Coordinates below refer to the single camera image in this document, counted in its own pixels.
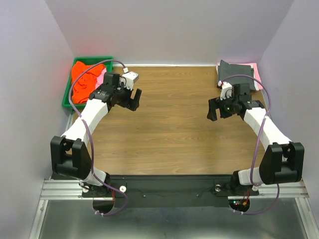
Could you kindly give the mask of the orange t shirt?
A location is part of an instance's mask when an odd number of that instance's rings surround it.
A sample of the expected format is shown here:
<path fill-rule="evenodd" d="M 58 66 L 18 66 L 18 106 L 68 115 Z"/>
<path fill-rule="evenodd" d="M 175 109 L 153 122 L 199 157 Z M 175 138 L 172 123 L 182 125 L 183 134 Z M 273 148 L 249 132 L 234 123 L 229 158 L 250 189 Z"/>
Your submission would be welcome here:
<path fill-rule="evenodd" d="M 86 69 L 91 67 L 91 65 L 85 65 L 84 63 L 78 61 L 72 67 L 71 77 L 72 83 L 82 74 Z M 93 69 L 85 73 L 74 85 L 72 102 L 74 104 L 84 104 L 89 99 L 89 95 L 95 90 L 96 78 L 101 74 L 101 71 L 105 68 L 104 64 L 99 64 Z"/>

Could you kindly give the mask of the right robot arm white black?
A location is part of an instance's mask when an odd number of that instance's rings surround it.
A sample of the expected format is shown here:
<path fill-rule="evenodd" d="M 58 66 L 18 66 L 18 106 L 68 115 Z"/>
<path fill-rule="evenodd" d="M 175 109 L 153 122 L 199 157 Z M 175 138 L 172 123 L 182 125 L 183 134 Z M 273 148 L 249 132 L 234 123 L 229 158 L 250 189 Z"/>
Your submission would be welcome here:
<path fill-rule="evenodd" d="M 257 135 L 257 143 L 265 149 L 258 167 L 233 172 L 229 188 L 241 194 L 247 186 L 299 182 L 302 178 L 305 148 L 285 136 L 258 100 L 253 100 L 248 84 L 231 85 L 218 82 L 220 96 L 210 99 L 207 118 L 216 121 L 238 115 Z"/>

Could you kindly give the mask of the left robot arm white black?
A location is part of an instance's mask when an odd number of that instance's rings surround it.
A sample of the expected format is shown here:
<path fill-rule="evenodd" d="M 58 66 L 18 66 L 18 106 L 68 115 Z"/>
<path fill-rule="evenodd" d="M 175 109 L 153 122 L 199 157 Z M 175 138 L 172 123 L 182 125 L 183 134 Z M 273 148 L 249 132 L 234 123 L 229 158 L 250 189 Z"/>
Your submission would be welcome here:
<path fill-rule="evenodd" d="M 85 108 L 72 126 L 62 136 L 52 138 L 51 164 L 55 173 L 94 185 L 93 189 L 99 196 L 110 193 L 110 176 L 94 167 L 94 154 L 89 153 L 87 145 L 91 143 L 98 123 L 113 106 L 119 105 L 131 111 L 139 107 L 142 91 L 136 89 L 135 95 L 132 95 L 138 78 L 138 73 L 133 71 L 123 75 L 105 73 L 104 82 L 90 94 Z"/>

